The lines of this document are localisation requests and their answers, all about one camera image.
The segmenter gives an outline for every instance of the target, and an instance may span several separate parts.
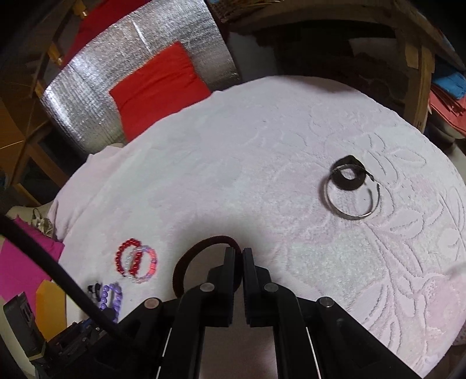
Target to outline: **red beaded bracelet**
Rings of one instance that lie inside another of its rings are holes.
[[[126,271],[123,268],[123,265],[121,264],[121,256],[123,254],[123,251],[125,251],[125,249],[127,249],[130,246],[141,247],[141,241],[138,241],[137,239],[134,239],[134,238],[130,238],[130,239],[127,239],[126,241],[124,241],[120,245],[120,247],[118,248],[118,250],[116,252],[116,257],[115,257],[115,264],[116,264],[116,270],[122,276],[126,276],[125,275]],[[137,271],[139,270],[139,265],[140,265],[140,262],[141,262],[141,255],[142,255],[142,253],[139,254],[139,259],[137,259],[138,254],[136,254],[135,264],[129,269],[129,273],[131,275],[133,275],[133,276],[135,276]]]

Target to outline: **purple beaded bracelet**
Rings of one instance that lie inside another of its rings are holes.
[[[120,313],[121,301],[123,299],[123,293],[118,283],[112,283],[105,285],[101,294],[100,309],[113,308],[115,310],[114,322],[118,322],[118,314]]]

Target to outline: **silver ring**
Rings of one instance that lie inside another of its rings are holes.
[[[330,201],[330,197],[329,197],[329,182],[330,182],[330,178],[332,177],[332,175],[337,172],[337,171],[341,171],[345,168],[354,168],[354,169],[357,169],[357,170],[360,170],[360,171],[364,171],[366,173],[366,175],[377,185],[377,203],[376,205],[372,208],[372,210],[370,210],[369,212],[363,214],[363,215],[360,215],[360,216],[353,216],[353,215],[349,215],[345,212],[342,212],[341,210],[339,210],[331,201]],[[339,215],[340,217],[342,218],[345,218],[347,220],[362,220],[363,218],[366,218],[368,216],[370,216],[372,213],[375,212],[375,210],[377,209],[379,203],[380,203],[380,184],[378,182],[375,181],[374,179],[374,176],[372,174],[370,174],[366,169],[362,168],[361,166],[358,166],[358,165],[355,165],[355,164],[352,164],[352,163],[346,163],[346,164],[342,164],[340,166],[337,166],[335,167],[331,172],[330,172],[330,175],[327,177],[327,179],[325,180],[325,183],[324,183],[324,194],[325,194],[325,200],[327,201],[327,204],[330,206],[330,208],[337,214]]]

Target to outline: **black ring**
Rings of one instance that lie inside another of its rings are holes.
[[[333,172],[335,167],[343,166],[345,164],[352,164],[355,166],[361,167],[361,170],[358,170],[356,168],[351,168],[353,170],[354,175],[356,176],[353,179],[348,179],[343,176],[341,173],[341,170],[337,170]],[[366,169],[364,168],[364,165],[358,161],[355,157],[352,155],[347,155],[346,157],[339,159],[336,161],[333,165],[332,168],[330,169],[332,172],[330,174],[330,178],[332,179],[332,182],[337,186],[339,189],[343,189],[345,191],[354,191],[361,187],[366,180]]]

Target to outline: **yellow object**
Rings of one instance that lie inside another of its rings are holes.
[[[47,341],[66,329],[66,299],[60,287],[43,281],[35,293],[35,322]]]

